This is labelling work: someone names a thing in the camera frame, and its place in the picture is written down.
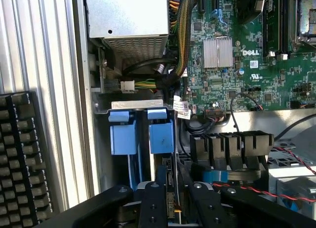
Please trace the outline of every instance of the blue plastic tab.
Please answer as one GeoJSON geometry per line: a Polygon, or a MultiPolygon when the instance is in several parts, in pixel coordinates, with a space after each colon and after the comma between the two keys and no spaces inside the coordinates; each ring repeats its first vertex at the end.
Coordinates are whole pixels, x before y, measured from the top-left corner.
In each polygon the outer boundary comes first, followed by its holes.
{"type": "Polygon", "coordinates": [[[152,154],[174,151],[173,121],[149,125],[150,150],[152,154]]]}
{"type": "Polygon", "coordinates": [[[111,111],[109,116],[109,122],[128,122],[128,111],[111,111]]]}
{"type": "Polygon", "coordinates": [[[129,125],[113,125],[110,127],[112,155],[136,154],[138,141],[136,121],[129,125]]]}
{"type": "Polygon", "coordinates": [[[220,170],[204,171],[203,172],[203,182],[213,183],[214,181],[227,183],[228,172],[220,170]]]}
{"type": "Polygon", "coordinates": [[[152,119],[167,119],[167,111],[166,109],[155,109],[147,111],[147,118],[149,120],[152,119]]]}

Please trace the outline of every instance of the green circuit board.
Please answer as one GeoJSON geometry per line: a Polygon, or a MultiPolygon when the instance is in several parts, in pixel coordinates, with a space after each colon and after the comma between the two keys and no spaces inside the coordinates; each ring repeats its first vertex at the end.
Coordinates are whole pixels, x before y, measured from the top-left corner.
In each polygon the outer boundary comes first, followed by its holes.
{"type": "MultiPolygon", "coordinates": [[[[229,111],[231,98],[242,91],[267,111],[291,109],[291,101],[299,102],[295,108],[315,104],[315,53],[291,54],[288,60],[264,58],[263,16],[260,14],[245,25],[239,24],[236,1],[219,0],[218,6],[227,25],[212,17],[212,0],[207,0],[203,15],[198,13],[197,6],[193,10],[187,91],[193,113],[229,111]],[[203,40],[218,37],[232,38],[233,66],[206,69],[203,40]]],[[[277,3],[270,5],[278,10],[277,3]]],[[[235,99],[234,111],[250,111],[253,107],[248,99],[235,99]]]]}

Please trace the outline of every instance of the motherboard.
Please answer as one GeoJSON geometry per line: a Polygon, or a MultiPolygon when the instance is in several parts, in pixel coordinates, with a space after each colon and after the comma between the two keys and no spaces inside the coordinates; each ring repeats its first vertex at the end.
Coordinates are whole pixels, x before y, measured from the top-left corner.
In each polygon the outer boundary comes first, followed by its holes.
{"type": "MultiPolygon", "coordinates": [[[[305,29],[313,31],[316,0],[263,0],[263,9],[253,20],[243,19],[247,10],[240,7],[247,4],[240,0],[198,1],[202,3],[192,14],[187,87],[194,114],[225,114],[239,92],[267,111],[315,107],[316,49],[308,43],[314,36],[301,33],[295,38],[305,42],[295,45],[291,33],[299,32],[289,26],[296,28],[298,13],[298,25],[302,28],[305,15],[305,29]],[[295,8],[299,10],[282,16],[283,10],[295,8]]],[[[236,112],[256,110],[246,98],[234,101],[236,112]]]]}

